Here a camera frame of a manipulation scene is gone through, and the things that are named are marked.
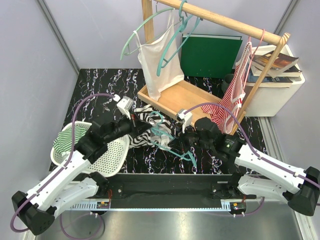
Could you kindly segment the black white striped tank top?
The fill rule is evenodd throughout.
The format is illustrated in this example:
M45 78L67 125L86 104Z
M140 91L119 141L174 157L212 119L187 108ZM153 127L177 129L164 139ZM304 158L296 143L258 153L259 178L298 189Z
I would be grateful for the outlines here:
M135 135L129 135L129 148L155 147L170 150L174 140L173 124L150 104L134 110L139 120Z

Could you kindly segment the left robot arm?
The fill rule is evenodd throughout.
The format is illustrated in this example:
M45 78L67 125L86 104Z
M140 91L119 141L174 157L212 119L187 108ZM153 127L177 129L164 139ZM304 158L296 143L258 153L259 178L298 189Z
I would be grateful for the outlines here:
M14 222L19 218L35 236L45 232L65 210L89 197L103 198L108 193L108 181L95 171L77 185L66 186L81 172L92 166L108 151L108 144L125 136L136 137L152 125L134 114L123 116L117 122L93 121L87 132L70 150L66 160L43 181L23 192L18 190L11 197L14 215L11 229L18 233Z

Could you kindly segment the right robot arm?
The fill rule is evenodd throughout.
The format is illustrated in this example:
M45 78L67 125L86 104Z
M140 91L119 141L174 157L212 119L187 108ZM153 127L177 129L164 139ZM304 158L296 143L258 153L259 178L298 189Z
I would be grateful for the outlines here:
M286 203L292 210L312 217L320 198L320 171L312 166L295 167L255 149L248 141L221 133L207 117L194 126L179 117L178 130L171 145L178 151L190 148L208 150L222 161L231 178L226 185L228 195L267 197Z

